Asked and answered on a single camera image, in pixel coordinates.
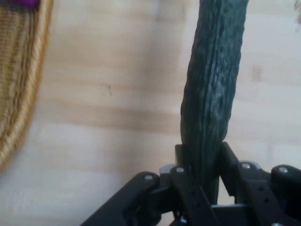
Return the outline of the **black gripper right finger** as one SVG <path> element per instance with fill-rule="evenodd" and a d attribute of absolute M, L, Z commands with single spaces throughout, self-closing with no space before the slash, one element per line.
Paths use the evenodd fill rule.
<path fill-rule="evenodd" d="M 253 161 L 239 161 L 230 146 L 221 145 L 219 173 L 234 204 L 219 207 L 221 226 L 299 226 L 301 171 L 278 165 L 264 171 Z"/>

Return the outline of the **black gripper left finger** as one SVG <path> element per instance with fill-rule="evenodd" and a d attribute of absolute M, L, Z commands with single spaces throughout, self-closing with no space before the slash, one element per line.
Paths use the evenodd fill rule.
<path fill-rule="evenodd" d="M 201 187 L 193 181 L 184 145 L 175 146 L 176 164 L 160 174 L 140 172 L 88 217 L 84 226 L 156 226 L 172 212 L 173 226 L 218 225 Z"/>

